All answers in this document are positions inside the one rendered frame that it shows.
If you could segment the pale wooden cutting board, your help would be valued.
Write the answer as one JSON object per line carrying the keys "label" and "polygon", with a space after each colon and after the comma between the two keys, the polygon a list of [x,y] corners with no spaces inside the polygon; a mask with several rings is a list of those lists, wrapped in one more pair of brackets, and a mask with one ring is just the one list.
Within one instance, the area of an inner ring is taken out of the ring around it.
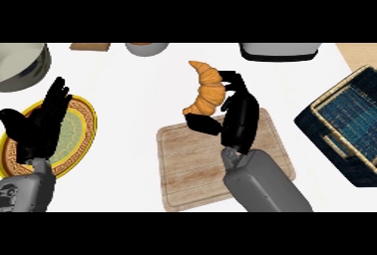
{"label": "pale wooden cutting board", "polygon": [[[221,183],[224,168],[219,135],[192,131],[186,124],[177,124],[161,127],[156,142],[165,211],[185,211],[232,198]],[[251,148],[267,152],[287,177],[294,180],[292,163],[266,109],[258,110]]]}

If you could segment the small brown wooden block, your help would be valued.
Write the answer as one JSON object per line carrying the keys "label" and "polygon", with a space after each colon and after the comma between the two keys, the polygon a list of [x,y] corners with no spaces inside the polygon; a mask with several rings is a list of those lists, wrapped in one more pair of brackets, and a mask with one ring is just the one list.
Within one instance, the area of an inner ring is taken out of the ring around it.
{"label": "small brown wooden block", "polygon": [[109,43],[72,43],[69,49],[80,51],[100,51],[106,52],[109,50]]}

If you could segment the large metal pot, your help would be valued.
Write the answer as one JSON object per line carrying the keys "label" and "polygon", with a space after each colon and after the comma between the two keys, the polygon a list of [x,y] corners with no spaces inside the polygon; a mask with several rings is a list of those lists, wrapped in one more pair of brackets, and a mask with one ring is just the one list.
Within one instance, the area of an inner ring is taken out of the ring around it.
{"label": "large metal pot", "polygon": [[46,43],[0,43],[0,93],[32,87],[51,65]]}

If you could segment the dark blue wicker basket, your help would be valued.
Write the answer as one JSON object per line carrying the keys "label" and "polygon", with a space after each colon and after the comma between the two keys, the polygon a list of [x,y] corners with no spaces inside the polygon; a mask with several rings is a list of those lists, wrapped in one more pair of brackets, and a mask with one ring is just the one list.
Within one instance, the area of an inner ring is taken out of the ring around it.
{"label": "dark blue wicker basket", "polygon": [[356,187],[377,187],[377,69],[362,66],[294,123]]}

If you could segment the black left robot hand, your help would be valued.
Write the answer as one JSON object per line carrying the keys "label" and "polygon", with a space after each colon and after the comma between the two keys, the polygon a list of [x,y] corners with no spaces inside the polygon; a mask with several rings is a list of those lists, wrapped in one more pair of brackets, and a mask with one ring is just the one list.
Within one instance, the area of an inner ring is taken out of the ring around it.
{"label": "black left robot hand", "polygon": [[49,159],[56,151],[60,125],[72,99],[65,79],[57,77],[46,94],[41,107],[25,117],[13,109],[0,111],[0,122],[7,136],[16,141],[16,162]]}

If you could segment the grey and black appliance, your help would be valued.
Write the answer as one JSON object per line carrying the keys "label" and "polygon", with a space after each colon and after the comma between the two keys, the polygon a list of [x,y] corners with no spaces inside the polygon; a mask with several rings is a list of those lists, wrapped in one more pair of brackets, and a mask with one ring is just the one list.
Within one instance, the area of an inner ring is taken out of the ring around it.
{"label": "grey and black appliance", "polygon": [[239,53],[248,61],[298,62],[312,60],[319,43],[241,43]]}

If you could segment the yellow rimmed patterned plate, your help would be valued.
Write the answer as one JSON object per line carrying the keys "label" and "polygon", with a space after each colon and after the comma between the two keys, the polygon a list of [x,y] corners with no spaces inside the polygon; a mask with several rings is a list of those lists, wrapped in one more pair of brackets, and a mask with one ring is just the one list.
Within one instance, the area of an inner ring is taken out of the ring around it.
{"label": "yellow rimmed patterned plate", "polygon": [[[83,159],[97,131],[97,115],[88,101],[72,96],[65,114],[59,142],[50,157],[51,171],[62,177]],[[34,172],[32,166],[16,162],[16,141],[7,136],[0,137],[0,177],[25,175]]]}

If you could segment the grey round cup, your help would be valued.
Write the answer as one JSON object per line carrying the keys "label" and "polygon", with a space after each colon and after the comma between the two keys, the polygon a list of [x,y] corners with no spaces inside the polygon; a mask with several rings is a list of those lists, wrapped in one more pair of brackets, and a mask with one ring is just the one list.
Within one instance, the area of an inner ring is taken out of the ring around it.
{"label": "grey round cup", "polygon": [[131,43],[125,44],[130,53],[139,57],[151,57],[156,55],[167,48],[167,46],[167,43],[149,43],[145,45],[137,45]]}

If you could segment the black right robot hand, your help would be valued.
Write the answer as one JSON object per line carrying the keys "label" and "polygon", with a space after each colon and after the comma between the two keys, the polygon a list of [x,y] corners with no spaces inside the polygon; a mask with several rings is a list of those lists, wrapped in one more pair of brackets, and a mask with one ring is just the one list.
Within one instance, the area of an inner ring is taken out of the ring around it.
{"label": "black right robot hand", "polygon": [[224,89],[233,91],[220,106],[223,122],[219,123],[210,116],[186,114],[187,127],[198,132],[220,135],[220,144],[247,154],[256,137],[258,103],[247,90],[241,74],[236,71],[220,71],[219,75],[227,82]]}

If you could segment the golden brown croissant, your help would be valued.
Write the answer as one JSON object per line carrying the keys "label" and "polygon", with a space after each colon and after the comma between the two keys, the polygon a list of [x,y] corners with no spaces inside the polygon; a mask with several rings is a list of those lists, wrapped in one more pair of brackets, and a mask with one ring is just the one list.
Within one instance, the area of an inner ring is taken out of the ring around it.
{"label": "golden brown croissant", "polygon": [[183,114],[211,116],[224,100],[224,85],[219,70],[207,63],[189,61],[198,74],[198,89],[193,103],[183,109]]}

